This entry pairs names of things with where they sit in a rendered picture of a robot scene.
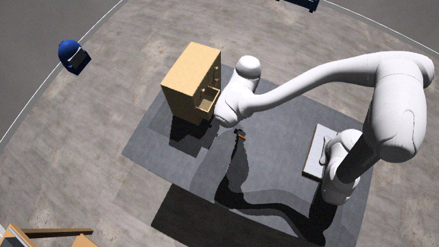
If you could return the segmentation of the small wooden chest of drawers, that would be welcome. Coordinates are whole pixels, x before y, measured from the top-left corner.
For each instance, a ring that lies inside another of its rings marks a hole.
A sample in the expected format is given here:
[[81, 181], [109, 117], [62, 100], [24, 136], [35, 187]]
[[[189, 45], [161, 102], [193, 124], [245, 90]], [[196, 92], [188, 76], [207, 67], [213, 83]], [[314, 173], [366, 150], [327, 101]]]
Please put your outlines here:
[[161, 82], [173, 115], [199, 126], [193, 95], [219, 54], [221, 83], [221, 50], [190, 42]]

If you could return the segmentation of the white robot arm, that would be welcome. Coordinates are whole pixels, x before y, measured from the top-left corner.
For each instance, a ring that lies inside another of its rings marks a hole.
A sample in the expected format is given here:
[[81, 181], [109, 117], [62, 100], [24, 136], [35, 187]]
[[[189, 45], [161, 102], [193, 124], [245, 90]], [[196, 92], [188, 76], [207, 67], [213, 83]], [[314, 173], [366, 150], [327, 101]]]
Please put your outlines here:
[[277, 107], [330, 82], [375, 87], [363, 133], [349, 129], [333, 139], [324, 136], [319, 164], [328, 166], [321, 191], [330, 204], [346, 203], [360, 176], [380, 159], [402, 163], [413, 158], [425, 138], [427, 105], [423, 89], [434, 78], [434, 64], [427, 56], [408, 51], [364, 54], [322, 64], [273, 91], [254, 95], [260, 77], [257, 58], [239, 59], [215, 105], [214, 118], [219, 125], [232, 128], [253, 113]]

